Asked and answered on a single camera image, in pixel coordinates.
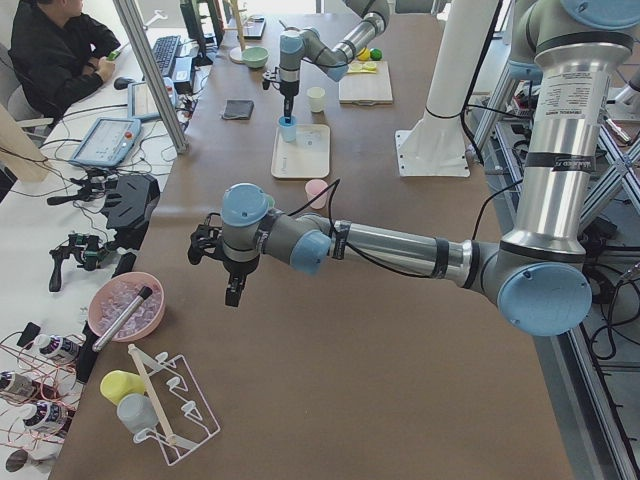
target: bowl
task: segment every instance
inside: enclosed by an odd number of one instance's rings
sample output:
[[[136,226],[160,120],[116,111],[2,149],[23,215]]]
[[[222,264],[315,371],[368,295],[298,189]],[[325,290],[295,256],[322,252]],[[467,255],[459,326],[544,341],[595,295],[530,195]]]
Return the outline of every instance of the bowl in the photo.
[[[269,51],[262,47],[248,47],[242,51],[242,61],[249,68],[262,68],[269,60]]]
[[[114,335],[112,341],[132,342],[153,332],[164,315],[162,284],[149,273],[128,272],[105,283],[91,300],[88,322],[93,333],[102,336],[144,285],[151,288],[153,293]]]

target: bottle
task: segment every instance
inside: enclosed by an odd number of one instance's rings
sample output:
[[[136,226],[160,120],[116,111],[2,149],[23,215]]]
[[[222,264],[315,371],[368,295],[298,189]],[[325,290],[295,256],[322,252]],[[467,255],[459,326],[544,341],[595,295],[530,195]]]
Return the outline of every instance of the bottle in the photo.
[[[22,418],[24,426],[29,430],[65,438],[74,413],[59,403],[40,400],[20,407],[18,418]]]
[[[58,392],[50,385],[16,372],[0,372],[0,398],[22,403],[30,400],[51,400],[57,397]]]
[[[72,363],[80,353],[80,345],[58,335],[40,334],[33,344],[40,349],[42,355],[58,365]]]

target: cutting board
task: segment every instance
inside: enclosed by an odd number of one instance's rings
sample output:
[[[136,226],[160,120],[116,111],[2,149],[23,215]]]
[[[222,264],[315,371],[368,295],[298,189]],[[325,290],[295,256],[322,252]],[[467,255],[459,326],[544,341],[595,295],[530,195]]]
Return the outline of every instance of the cutting board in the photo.
[[[348,73],[338,84],[340,103],[376,105],[393,103],[389,64],[376,62],[376,73]]]

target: green bowl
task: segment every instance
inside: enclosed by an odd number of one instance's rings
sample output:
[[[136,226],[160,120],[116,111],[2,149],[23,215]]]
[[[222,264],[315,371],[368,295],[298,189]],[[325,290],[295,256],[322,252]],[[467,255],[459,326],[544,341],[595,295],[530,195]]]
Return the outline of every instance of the green bowl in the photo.
[[[248,47],[242,52],[242,61],[249,68],[262,68],[269,60],[269,51],[262,47]]]

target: brown table surface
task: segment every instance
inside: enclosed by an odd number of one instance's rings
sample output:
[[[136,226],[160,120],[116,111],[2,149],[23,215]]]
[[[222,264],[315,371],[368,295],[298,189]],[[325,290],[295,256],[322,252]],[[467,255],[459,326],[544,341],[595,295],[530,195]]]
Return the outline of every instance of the brown table surface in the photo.
[[[281,18],[318,27],[328,45],[357,22]],[[267,21],[262,43],[273,66],[281,28]],[[337,84],[303,65],[301,92],[325,87],[327,108],[312,116],[301,94],[294,113],[331,127],[328,180],[342,179],[335,218],[469,238],[489,194],[482,168],[468,179],[397,172],[394,131],[421,118],[440,39],[435,20],[407,15],[372,42],[390,65],[392,106],[341,106]],[[234,35],[225,42],[235,46]],[[229,186],[261,185],[285,211],[306,200],[304,181],[270,175],[282,96],[262,91],[262,72],[231,64],[228,51],[213,66],[188,129],[190,151],[176,161],[136,265],[167,295],[160,327],[136,344],[151,355],[185,355],[222,432],[174,467],[154,442],[134,445],[98,391],[108,371],[135,371],[126,346],[112,343],[51,478],[571,478],[533,342],[483,297],[358,262],[327,261],[309,277],[265,257],[234,309],[224,306],[222,265],[188,263],[190,233]],[[251,120],[222,120],[227,99],[253,99]],[[479,238],[499,239],[494,212]]]

